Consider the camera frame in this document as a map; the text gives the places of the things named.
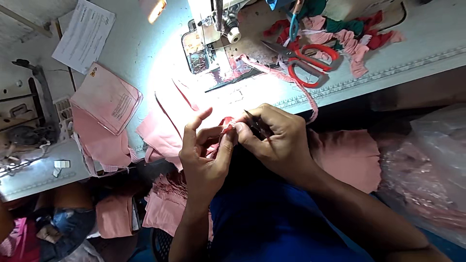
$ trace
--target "green fabric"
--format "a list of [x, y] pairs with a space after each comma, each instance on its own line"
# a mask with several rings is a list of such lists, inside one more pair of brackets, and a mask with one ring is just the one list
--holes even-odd
[[301, 11], [296, 16], [298, 20], [303, 17], [313, 17], [322, 14], [325, 6], [327, 5], [326, 0], [306, 0], [301, 8]]
[[333, 49], [335, 49], [336, 51], [343, 50], [343, 45], [340, 44], [339, 40], [335, 41], [335, 45], [333, 46]]
[[346, 29], [348, 31], [353, 31], [355, 36], [360, 36], [363, 33], [364, 22], [357, 20], [351, 20], [348, 22], [335, 21], [327, 17], [327, 19], [325, 20], [324, 28], [329, 33], [338, 33], [342, 29]]

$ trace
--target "scissors blade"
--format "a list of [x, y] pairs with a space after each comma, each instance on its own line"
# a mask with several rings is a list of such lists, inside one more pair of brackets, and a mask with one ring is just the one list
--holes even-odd
[[259, 134], [262, 136], [262, 139], [269, 138], [274, 135], [274, 132], [270, 129], [270, 127], [264, 123], [264, 121], [260, 117], [256, 117], [253, 114], [249, 113], [247, 110], [246, 112], [248, 118], [247, 123], [254, 129], [256, 129]]
[[260, 132], [260, 127], [259, 127], [259, 123], [256, 121], [256, 117], [254, 115], [252, 115], [251, 113], [249, 113], [247, 110], [244, 110], [244, 112], [246, 112], [248, 118], [247, 118], [247, 123], [255, 128], [257, 131]]
[[288, 58], [290, 57], [295, 57], [296, 55], [293, 53], [293, 51], [289, 50], [288, 48], [284, 47], [284, 46], [281, 46], [279, 44], [275, 44], [275, 43], [270, 43], [270, 42], [267, 42], [267, 41], [264, 41], [264, 40], [261, 40], [261, 42], [268, 48], [270, 48], [271, 50], [283, 55], [283, 56], [286, 56]]

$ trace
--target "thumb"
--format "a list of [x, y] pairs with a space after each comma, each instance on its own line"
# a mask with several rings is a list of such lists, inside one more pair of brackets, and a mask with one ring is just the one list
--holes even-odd
[[233, 155], [233, 139], [235, 137], [234, 131], [227, 132], [220, 141], [219, 151], [215, 158], [215, 165], [224, 171], [228, 171], [230, 161]]
[[237, 122], [235, 124], [235, 129], [238, 132], [238, 142], [248, 149], [252, 154], [258, 156], [264, 144], [260, 139], [258, 139], [249, 126], [243, 122]]

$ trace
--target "snips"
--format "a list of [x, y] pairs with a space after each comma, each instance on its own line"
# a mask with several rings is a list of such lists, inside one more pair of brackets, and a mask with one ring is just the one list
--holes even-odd
[[247, 114], [247, 125], [249, 125], [249, 128], [251, 128], [251, 131], [255, 136], [264, 140], [274, 135], [274, 132], [270, 129], [268, 124], [264, 123], [262, 118], [256, 117], [246, 110], [244, 110], [244, 112]]
[[[270, 43], [264, 40], [261, 41], [268, 48], [288, 58], [288, 73], [292, 78], [296, 79], [298, 83], [307, 88], [320, 87], [329, 78], [328, 75], [324, 72], [329, 72], [336, 69], [340, 62], [340, 55], [338, 52], [324, 45], [305, 45], [301, 48], [301, 50], [292, 51], [276, 43]], [[305, 55], [306, 51], [309, 49], [317, 49], [318, 51], [327, 53], [332, 58], [332, 63], [326, 64], [318, 59]], [[317, 81], [315, 83], [308, 83], [301, 80], [295, 73], [295, 66], [298, 66], [309, 74], [317, 77]]]

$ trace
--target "person's left hand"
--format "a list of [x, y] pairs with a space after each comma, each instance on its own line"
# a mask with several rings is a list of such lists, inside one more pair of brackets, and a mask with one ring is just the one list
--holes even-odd
[[[185, 126], [183, 148], [179, 158], [183, 165], [188, 190], [188, 203], [206, 208], [217, 191], [222, 187], [228, 174], [233, 152], [233, 138], [236, 132], [231, 130], [220, 137], [223, 126], [201, 129], [196, 135], [196, 129], [212, 113], [212, 107], [200, 113]], [[220, 145], [216, 159], [205, 158], [209, 146]]]

